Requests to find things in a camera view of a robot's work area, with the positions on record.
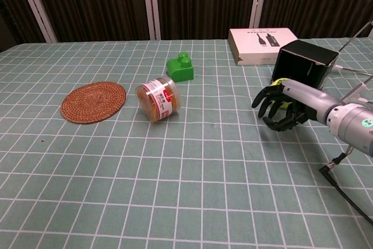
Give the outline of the clear plastic jar red label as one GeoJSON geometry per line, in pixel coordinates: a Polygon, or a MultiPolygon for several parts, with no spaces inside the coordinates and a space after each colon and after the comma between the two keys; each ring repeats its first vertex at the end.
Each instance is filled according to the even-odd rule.
{"type": "Polygon", "coordinates": [[[157,122],[181,108],[181,95],[176,83],[161,76],[136,88],[136,97],[150,122],[157,122]]]}

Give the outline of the black open cardboard box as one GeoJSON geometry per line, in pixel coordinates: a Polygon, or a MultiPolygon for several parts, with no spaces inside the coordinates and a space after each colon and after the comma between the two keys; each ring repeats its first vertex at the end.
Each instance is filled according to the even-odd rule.
{"type": "Polygon", "coordinates": [[[279,50],[271,81],[289,78],[322,89],[339,53],[295,40],[279,50]]]}

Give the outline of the yellow tennis ball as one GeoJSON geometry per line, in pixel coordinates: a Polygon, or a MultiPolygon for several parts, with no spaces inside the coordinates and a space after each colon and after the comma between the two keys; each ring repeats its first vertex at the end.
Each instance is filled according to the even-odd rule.
{"type": "MultiPolygon", "coordinates": [[[[271,86],[275,86],[276,87],[276,90],[273,92],[273,94],[275,96],[278,96],[278,95],[280,95],[280,94],[283,93],[284,86],[282,85],[282,82],[285,81],[285,80],[288,80],[288,78],[279,78],[279,79],[274,80],[271,83],[271,86]]],[[[290,104],[291,104],[290,101],[284,101],[280,105],[279,109],[287,109],[290,104]]]]}

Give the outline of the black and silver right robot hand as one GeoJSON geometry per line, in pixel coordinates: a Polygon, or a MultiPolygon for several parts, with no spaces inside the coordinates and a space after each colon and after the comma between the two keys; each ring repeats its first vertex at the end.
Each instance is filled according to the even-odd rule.
{"type": "Polygon", "coordinates": [[[308,120],[325,125],[328,114],[342,102],[314,87],[292,79],[284,79],[279,84],[264,87],[254,98],[251,107],[260,107],[258,117],[277,132],[292,129],[308,120]],[[286,116],[274,121],[278,109],[287,103],[286,116]]]}

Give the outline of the green toy building block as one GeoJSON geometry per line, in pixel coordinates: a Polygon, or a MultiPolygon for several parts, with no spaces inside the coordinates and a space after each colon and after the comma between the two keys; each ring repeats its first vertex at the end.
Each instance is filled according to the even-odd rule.
{"type": "Polygon", "coordinates": [[[188,80],[193,80],[194,69],[192,66],[192,61],[186,52],[181,52],[178,54],[177,58],[172,58],[167,61],[167,75],[174,82],[184,82],[188,80]]]}

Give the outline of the green checkered tablecloth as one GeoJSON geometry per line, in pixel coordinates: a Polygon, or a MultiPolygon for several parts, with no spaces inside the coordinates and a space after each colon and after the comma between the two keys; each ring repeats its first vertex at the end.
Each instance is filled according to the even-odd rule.
{"type": "Polygon", "coordinates": [[[225,40],[0,52],[0,249],[373,249],[373,226],[319,172],[345,144],[316,122],[271,131],[251,108],[271,75],[225,40]],[[181,52],[181,108],[150,122],[136,88],[181,52]],[[70,92],[105,81],[126,91],[117,113],[64,119],[70,92]]]}

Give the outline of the round woven rattan coaster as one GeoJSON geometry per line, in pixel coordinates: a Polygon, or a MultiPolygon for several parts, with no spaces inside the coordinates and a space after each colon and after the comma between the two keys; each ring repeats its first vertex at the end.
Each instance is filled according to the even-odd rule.
{"type": "Polygon", "coordinates": [[[60,108],[64,119],[75,124],[106,120],[125,104],[125,89],[114,82],[94,82],[70,92],[60,108]]]}

